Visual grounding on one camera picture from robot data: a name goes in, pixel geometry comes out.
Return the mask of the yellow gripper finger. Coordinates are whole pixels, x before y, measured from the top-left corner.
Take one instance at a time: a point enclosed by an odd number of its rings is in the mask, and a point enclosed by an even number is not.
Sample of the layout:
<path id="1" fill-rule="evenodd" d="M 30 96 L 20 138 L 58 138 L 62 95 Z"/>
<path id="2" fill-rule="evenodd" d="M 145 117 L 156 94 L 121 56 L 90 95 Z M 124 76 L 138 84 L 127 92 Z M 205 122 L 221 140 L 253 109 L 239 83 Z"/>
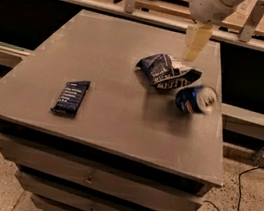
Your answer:
<path id="1" fill-rule="evenodd" d="M 196 24 L 191 30 L 191 39 L 187 45 L 185 59 L 186 61 L 193 61 L 198 57 L 200 51 L 206 45 L 213 33 L 213 26 L 208 24 Z"/>
<path id="2" fill-rule="evenodd" d="M 196 25 L 189 25 L 187 27 L 187 32 L 186 32 L 186 38 L 185 38 L 185 49 L 190 52 L 192 49 L 190 47 L 190 44 L 191 44 L 191 41 L 192 39 L 194 38 L 194 33 L 196 32 L 197 30 L 197 26 Z"/>

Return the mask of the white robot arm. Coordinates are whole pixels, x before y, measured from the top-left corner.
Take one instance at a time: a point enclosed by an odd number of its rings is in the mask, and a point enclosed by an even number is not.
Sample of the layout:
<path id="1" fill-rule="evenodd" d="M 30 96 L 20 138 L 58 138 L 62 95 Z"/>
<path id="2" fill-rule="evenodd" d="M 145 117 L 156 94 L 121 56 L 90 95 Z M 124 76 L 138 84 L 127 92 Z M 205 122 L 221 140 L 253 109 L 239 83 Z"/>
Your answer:
<path id="1" fill-rule="evenodd" d="M 230 14 L 236 11 L 238 5 L 246 0 L 188 0 L 191 16 L 196 24 L 187 27 L 183 60 L 191 62 L 198 57 L 200 51 L 210 40 L 213 26 L 222 23 Z M 248 42 L 255 28 L 264 16 L 264 0 L 257 0 L 238 39 Z"/>

